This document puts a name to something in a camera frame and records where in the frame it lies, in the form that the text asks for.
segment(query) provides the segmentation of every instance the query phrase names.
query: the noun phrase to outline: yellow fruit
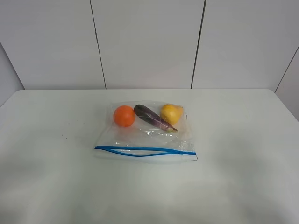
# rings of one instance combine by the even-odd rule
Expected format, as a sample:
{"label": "yellow fruit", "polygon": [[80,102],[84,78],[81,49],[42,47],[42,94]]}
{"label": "yellow fruit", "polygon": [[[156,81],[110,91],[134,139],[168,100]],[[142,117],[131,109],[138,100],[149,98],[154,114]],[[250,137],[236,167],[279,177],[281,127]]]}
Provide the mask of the yellow fruit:
{"label": "yellow fruit", "polygon": [[173,104],[165,104],[160,112],[161,118],[171,125],[178,122],[184,113],[184,109],[181,106],[176,106]]}

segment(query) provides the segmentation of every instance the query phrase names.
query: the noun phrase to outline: orange fruit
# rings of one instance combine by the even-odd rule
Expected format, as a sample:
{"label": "orange fruit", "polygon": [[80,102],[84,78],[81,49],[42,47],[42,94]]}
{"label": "orange fruit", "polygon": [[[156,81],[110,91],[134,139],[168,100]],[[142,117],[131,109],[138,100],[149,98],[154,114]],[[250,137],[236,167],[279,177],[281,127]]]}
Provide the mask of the orange fruit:
{"label": "orange fruit", "polygon": [[114,122],[121,127],[129,127],[135,121],[135,112],[130,106],[120,106],[113,114]]}

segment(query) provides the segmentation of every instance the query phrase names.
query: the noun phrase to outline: white table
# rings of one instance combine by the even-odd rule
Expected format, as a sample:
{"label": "white table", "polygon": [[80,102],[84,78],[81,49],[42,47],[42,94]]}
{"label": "white table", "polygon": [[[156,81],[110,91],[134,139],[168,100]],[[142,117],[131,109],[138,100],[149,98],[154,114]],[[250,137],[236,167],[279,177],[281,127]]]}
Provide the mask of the white table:
{"label": "white table", "polygon": [[[112,102],[185,106],[198,161],[104,160]],[[1,224],[297,224],[299,123],[269,90],[18,91],[0,108]]]}

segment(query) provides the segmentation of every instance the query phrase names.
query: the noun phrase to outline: eggplant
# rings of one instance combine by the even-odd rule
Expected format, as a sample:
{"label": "eggplant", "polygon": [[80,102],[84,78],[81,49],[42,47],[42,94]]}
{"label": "eggplant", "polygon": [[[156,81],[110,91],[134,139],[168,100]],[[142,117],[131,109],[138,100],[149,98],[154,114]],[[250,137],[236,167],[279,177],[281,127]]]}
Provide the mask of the eggplant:
{"label": "eggplant", "polygon": [[144,105],[136,105],[134,107],[134,112],[140,119],[155,127],[161,128],[166,132],[177,132],[177,129],[175,129],[171,124],[167,123],[159,115]]}

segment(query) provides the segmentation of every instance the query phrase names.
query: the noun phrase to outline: ziplock bag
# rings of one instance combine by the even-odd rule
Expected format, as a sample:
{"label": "ziplock bag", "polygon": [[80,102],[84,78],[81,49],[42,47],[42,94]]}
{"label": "ziplock bag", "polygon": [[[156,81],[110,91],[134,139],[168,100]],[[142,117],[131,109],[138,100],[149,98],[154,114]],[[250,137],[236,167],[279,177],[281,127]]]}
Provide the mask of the ziplock bag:
{"label": "ziplock bag", "polygon": [[111,104],[107,109],[106,128],[95,146],[96,156],[158,161],[197,160],[192,141],[192,132],[184,113],[173,127],[177,132],[167,132],[136,116],[129,127],[114,123],[114,111],[122,105],[134,108],[144,105],[159,115],[166,103],[156,101],[132,101]]}

